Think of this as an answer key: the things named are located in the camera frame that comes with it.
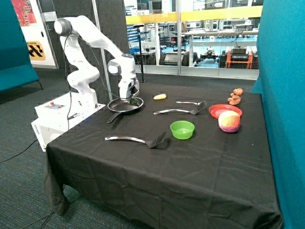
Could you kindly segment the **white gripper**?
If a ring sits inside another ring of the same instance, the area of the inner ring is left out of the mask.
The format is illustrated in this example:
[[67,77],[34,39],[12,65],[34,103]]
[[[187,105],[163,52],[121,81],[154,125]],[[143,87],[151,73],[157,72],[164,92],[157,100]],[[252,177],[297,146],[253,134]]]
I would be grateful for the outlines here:
[[121,79],[119,84],[119,93],[120,98],[123,100],[123,103],[128,104],[129,98],[135,98],[140,92],[140,85],[137,78],[132,79]]

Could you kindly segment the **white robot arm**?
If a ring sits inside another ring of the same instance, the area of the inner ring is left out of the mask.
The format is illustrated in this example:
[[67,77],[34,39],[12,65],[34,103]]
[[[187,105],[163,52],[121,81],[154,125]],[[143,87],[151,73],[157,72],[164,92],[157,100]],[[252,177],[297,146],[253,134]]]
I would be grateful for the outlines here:
[[59,18],[54,29],[60,37],[61,45],[68,62],[77,68],[67,77],[69,85],[80,94],[83,107],[94,108],[97,96],[89,84],[100,76],[98,68],[85,58],[78,42],[82,38],[90,47],[107,50],[114,59],[107,68],[112,75],[121,77],[118,83],[119,98],[126,100],[139,94],[140,85],[135,73],[135,60],[132,55],[123,53],[107,36],[85,16]]

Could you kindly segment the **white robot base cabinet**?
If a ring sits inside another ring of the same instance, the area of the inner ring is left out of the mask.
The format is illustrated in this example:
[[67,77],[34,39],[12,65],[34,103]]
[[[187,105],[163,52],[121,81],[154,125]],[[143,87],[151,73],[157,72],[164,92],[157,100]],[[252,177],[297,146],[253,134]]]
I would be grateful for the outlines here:
[[81,96],[74,92],[36,106],[38,118],[31,126],[42,151],[46,151],[48,143],[104,107],[104,104],[97,104],[95,108],[84,108],[81,105]]

